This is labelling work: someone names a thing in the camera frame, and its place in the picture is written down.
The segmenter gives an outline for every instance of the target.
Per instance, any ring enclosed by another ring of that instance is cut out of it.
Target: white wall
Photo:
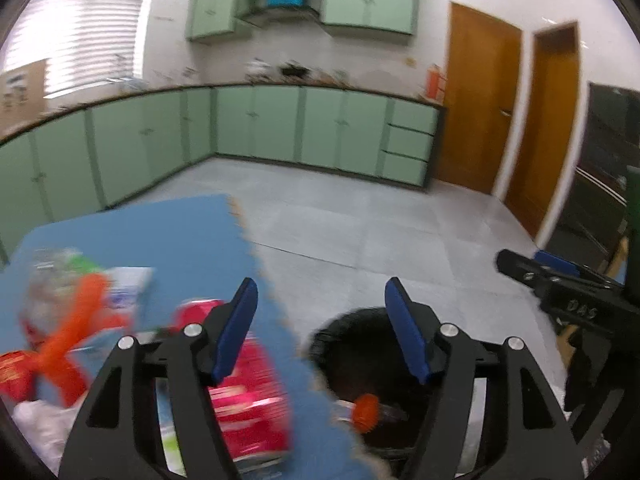
[[[244,64],[260,57],[272,64],[295,59],[324,70],[347,70],[365,88],[402,94],[421,90],[431,63],[446,66],[449,3],[454,1],[513,23],[524,32],[520,85],[505,155],[494,187],[503,199],[513,172],[526,121],[532,35],[550,22],[577,20],[580,28],[580,95],[570,148],[558,188],[538,235],[542,246],[550,236],[570,187],[584,127],[588,82],[640,89],[640,44],[612,0],[420,0],[418,29],[409,46],[332,37],[311,23],[273,24],[249,40],[213,46],[184,41],[189,0],[152,0],[145,46],[144,78],[152,86],[189,81],[242,80]],[[405,64],[407,57],[417,67]],[[185,80],[185,68],[198,71]]]

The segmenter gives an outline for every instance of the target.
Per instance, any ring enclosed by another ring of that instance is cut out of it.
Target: black trash bin
[[[386,310],[363,308],[333,320],[314,335],[308,356],[339,399],[354,402],[362,394],[374,394],[380,403],[408,415],[362,435],[369,452],[386,460],[399,477],[414,450],[434,386],[421,385],[409,373]]]

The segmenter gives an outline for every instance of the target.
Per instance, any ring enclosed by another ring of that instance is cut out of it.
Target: pink package
[[[203,322],[222,300],[181,305],[175,327]],[[284,389],[258,340],[248,333],[236,366],[209,395],[226,446],[239,471],[271,466],[289,450],[289,406]]]

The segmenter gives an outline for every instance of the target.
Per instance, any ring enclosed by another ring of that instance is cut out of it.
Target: white blind
[[[49,59],[47,94],[131,76],[142,3],[31,0],[9,36],[4,69]]]

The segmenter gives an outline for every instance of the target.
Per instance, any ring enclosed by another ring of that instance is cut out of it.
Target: gray tile floor
[[[274,292],[303,344],[328,320],[381,305],[398,276],[409,295],[475,338],[519,335],[547,379],[564,385],[555,336],[495,253],[536,249],[495,198],[443,182],[428,194],[294,168],[215,159],[137,202],[218,192],[236,197]]]

